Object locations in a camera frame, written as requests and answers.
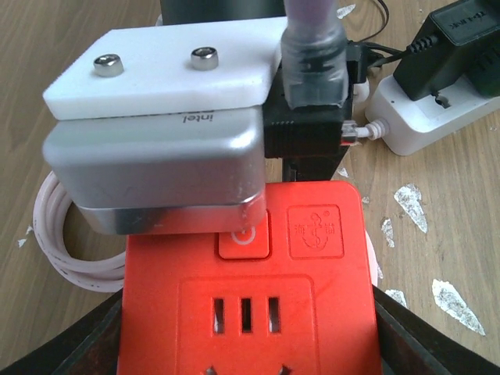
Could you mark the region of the pink round power socket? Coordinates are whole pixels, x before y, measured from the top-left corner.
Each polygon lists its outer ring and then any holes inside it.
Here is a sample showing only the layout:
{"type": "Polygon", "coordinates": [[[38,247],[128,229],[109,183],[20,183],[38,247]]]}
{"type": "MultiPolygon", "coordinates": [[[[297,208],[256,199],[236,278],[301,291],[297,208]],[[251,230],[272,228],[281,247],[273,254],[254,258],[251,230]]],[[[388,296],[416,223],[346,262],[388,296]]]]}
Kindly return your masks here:
{"type": "Polygon", "coordinates": [[[371,242],[368,244],[368,255],[370,263],[370,277],[372,280],[372,284],[377,286],[378,281],[384,279],[384,274],[377,261],[376,252],[371,242]]]}

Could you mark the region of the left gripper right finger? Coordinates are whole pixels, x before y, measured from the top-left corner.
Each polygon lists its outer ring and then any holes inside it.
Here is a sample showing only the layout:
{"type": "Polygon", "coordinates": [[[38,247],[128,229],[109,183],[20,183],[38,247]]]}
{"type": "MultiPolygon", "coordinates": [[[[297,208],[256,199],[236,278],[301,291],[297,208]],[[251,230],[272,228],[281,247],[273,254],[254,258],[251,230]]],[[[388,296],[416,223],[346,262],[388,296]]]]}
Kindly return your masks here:
{"type": "Polygon", "coordinates": [[[373,287],[383,374],[498,374],[469,350],[373,287]]]}

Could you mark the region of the red cube socket adapter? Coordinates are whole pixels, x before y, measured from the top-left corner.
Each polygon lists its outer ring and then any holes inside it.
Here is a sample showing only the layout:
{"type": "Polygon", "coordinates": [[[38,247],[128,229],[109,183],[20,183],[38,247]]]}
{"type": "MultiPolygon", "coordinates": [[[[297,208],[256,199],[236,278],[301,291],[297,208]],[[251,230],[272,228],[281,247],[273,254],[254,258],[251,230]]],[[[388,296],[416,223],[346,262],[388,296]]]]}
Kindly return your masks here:
{"type": "Polygon", "coordinates": [[[381,373],[358,191],[275,183],[266,197],[252,230],[128,238],[119,373],[381,373]]]}

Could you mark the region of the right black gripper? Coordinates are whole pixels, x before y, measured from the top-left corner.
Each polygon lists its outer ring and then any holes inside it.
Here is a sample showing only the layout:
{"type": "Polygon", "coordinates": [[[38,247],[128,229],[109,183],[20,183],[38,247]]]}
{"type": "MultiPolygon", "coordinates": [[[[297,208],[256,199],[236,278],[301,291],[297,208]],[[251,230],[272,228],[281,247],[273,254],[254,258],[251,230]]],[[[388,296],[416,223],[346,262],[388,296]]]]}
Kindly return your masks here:
{"type": "Polygon", "coordinates": [[[343,106],[307,106],[290,109],[278,69],[263,104],[265,157],[282,160],[282,181],[331,180],[355,142],[354,84],[348,84],[343,106]]]}

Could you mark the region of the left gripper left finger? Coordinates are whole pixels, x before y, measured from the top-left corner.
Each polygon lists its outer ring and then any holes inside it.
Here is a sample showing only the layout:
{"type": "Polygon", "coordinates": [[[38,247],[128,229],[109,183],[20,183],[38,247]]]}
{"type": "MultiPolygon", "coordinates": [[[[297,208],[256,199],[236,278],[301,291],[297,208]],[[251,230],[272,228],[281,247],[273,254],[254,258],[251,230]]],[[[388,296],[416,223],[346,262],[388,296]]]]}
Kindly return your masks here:
{"type": "Polygon", "coordinates": [[[123,292],[61,334],[1,370],[2,374],[116,374],[123,292]]]}

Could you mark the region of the white power strip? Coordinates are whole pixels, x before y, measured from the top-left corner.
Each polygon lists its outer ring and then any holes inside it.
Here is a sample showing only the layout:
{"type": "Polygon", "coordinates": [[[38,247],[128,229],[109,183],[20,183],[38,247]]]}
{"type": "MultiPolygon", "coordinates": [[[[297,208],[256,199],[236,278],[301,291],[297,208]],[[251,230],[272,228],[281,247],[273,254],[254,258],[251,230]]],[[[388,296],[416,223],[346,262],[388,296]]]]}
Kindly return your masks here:
{"type": "Polygon", "coordinates": [[[407,156],[498,109],[499,97],[484,97],[465,77],[413,101],[389,76],[378,84],[365,116],[384,125],[382,139],[393,153],[407,156]]]}

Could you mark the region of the black power adapter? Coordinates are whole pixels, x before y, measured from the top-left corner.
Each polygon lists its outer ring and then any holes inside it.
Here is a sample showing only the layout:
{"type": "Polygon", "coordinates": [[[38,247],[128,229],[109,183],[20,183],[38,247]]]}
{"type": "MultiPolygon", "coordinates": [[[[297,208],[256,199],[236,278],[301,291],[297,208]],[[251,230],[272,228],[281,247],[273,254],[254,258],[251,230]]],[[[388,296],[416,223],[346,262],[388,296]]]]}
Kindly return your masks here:
{"type": "Polygon", "coordinates": [[[393,77],[413,101],[482,74],[499,62],[499,2],[455,1],[435,9],[408,45],[393,77]]]}

